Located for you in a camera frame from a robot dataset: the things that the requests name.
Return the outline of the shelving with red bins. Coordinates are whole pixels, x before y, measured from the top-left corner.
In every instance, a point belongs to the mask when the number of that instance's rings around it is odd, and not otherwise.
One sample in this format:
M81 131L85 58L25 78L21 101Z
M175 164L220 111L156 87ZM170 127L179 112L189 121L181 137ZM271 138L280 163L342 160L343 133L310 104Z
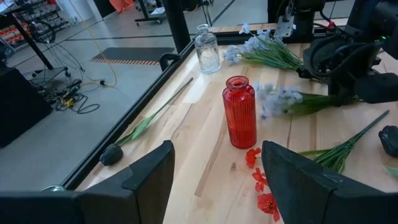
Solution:
M27 43L24 34L37 43L53 43L57 32L70 25L58 12L55 0L0 0L0 40L12 49Z

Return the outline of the black tulip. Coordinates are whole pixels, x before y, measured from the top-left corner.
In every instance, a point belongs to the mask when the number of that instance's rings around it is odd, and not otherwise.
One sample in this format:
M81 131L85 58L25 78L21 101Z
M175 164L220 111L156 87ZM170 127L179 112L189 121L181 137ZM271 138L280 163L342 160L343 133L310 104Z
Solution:
M190 78L188 82L186 82L180 89L177 90L155 113L150 115L148 118L143 119L136 127L123 138L119 139L115 143L110 144L104 152L100 155L99 161L104 166L111 166L118 161L120 161L123 157L122 147L132 141L135 141L138 137L140 137L147 127L150 125L151 121L171 102L173 102L176 97L178 97L189 84L193 81L193 78Z

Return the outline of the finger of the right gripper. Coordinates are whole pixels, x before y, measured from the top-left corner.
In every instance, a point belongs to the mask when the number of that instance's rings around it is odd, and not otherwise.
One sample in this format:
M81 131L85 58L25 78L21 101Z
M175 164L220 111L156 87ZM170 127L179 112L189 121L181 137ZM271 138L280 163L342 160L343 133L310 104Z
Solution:
M395 73L368 75L356 81L354 92L366 103L398 101L398 75Z
M353 99L351 90L334 78L330 78L328 81L328 96L331 98L333 106L348 105Z

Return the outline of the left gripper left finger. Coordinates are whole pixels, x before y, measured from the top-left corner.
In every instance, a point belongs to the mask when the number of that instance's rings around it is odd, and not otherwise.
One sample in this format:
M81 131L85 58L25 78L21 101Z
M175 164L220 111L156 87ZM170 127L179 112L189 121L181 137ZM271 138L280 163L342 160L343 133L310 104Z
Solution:
M174 167L167 140L81 192L0 193L0 224L163 224Z

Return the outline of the red glass vase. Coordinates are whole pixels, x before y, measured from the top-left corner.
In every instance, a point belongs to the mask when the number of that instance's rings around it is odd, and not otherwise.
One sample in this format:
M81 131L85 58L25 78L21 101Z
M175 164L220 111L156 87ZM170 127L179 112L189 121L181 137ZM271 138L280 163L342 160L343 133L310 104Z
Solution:
M222 96L231 144L238 149L253 147L257 142L256 102L249 79L227 79Z

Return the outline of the white flower bunch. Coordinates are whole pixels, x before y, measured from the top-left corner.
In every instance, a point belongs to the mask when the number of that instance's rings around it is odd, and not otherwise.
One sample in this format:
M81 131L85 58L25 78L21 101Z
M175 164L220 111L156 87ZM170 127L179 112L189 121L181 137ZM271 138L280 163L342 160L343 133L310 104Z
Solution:
M250 38L241 47L229 45L223 53L223 58L229 65L246 62L256 65L266 65L272 68L296 71L303 62L290 51L278 34L271 34L272 28L258 29L251 32L248 23L242 25L239 34L249 34Z
M299 86L276 88L272 83L254 84L259 118L293 117L313 114L341 105L362 102L357 96L339 99L335 95L319 95L302 92Z

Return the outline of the orange cloth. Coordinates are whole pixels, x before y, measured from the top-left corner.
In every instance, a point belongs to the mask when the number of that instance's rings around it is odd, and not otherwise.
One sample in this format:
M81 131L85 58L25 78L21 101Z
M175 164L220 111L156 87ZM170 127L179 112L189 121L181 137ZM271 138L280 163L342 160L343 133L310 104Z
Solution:
M119 14L134 6L134 0L109 0L109 2Z

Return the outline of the black aluminium table frame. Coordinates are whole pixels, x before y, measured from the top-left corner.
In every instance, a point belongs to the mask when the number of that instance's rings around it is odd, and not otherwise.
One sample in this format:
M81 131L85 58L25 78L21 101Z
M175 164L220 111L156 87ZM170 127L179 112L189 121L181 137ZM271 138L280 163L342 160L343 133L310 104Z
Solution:
M315 24L315 34L311 37L286 37L284 42L286 44L302 44L309 43L315 39L332 36L331 31L326 31L321 24ZM238 26L231 27L211 27L210 31L214 33L217 38L218 46L222 45L237 45L248 40L248 34L238 34ZM172 84L177 85L172 93L176 93L188 80L183 78L182 81L177 81L177 76L181 77L184 72L188 75L188 62L194 57L195 51L194 40L192 40L180 53L182 58L178 61L170 61L167 69L160 74L155 82L143 93L142 96L128 109L128 111L115 123L115 125L108 131L105 137L94 147L90 153L84 157L77 167L68 175L60 184L67 190L75 190L89 175L89 173L99 163L100 155L112 143L115 143L122 136L127 135L128 130L132 131L136 126L131 126L132 123L138 121L143 110L148 110L150 106L154 106L155 102L161 96L165 96L166 90L171 90Z

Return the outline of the black floor cabinet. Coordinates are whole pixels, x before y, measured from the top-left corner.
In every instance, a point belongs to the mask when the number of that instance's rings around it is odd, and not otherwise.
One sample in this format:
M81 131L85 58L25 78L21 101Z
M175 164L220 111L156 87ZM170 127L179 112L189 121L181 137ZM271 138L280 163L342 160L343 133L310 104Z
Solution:
M0 61L0 148L52 112L52 107L16 68Z

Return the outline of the black mat orange striped edge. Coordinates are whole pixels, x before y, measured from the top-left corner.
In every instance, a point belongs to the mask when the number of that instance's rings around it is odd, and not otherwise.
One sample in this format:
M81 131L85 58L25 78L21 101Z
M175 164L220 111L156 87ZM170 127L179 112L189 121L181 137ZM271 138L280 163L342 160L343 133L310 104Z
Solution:
M160 65L163 54L174 52L172 47L109 47L93 57L90 62L126 64L126 65Z

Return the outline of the red flower bunch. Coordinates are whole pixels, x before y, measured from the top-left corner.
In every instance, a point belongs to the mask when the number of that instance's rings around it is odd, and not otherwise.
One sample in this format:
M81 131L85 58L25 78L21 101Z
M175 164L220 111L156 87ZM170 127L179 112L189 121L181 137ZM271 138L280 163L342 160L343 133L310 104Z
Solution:
M378 116L374 121L367 125L360 132L349 138L344 143L341 143L333 148L322 149L317 151L303 151L299 154L304 157L311 157L313 161L341 174L345 168L345 160L354 149L355 144L381 119L388 115L390 111L387 110ZM256 181L255 190L259 193L257 196L257 207L266 214L273 215L275 222L280 220L280 212L277 208L276 200L272 193L265 194L264 189L268 187L266 174L256 167L252 173L252 177Z

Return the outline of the clear glass vase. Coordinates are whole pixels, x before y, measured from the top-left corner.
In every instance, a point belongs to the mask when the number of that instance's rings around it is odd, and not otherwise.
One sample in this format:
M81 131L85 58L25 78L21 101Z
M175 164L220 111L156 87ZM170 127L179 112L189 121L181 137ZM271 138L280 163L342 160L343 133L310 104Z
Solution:
M220 69L220 56L216 36L209 31L208 24L197 27L194 44L200 69L203 73L213 73Z

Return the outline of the black floor stand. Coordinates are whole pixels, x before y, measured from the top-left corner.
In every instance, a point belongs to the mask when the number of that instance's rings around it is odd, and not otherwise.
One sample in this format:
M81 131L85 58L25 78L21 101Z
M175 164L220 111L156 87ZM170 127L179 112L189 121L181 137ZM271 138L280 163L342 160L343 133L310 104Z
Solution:
M136 0L136 9L142 13L143 18L135 19L134 22L137 26L141 22L156 22L162 23L162 17L165 14L165 8L162 0Z

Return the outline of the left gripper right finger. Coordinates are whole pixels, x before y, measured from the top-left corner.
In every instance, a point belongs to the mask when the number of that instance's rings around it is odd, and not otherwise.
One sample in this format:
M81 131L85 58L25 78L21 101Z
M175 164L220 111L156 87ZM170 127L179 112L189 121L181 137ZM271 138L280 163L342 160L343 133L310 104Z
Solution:
M398 224L398 193L345 177L273 141L262 165L285 224Z

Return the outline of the green stem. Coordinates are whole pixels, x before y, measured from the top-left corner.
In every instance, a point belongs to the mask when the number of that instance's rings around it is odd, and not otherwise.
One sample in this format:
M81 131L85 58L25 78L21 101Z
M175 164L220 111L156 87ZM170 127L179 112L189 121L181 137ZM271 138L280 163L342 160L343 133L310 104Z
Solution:
M398 159L398 126L385 126L378 136L385 153Z

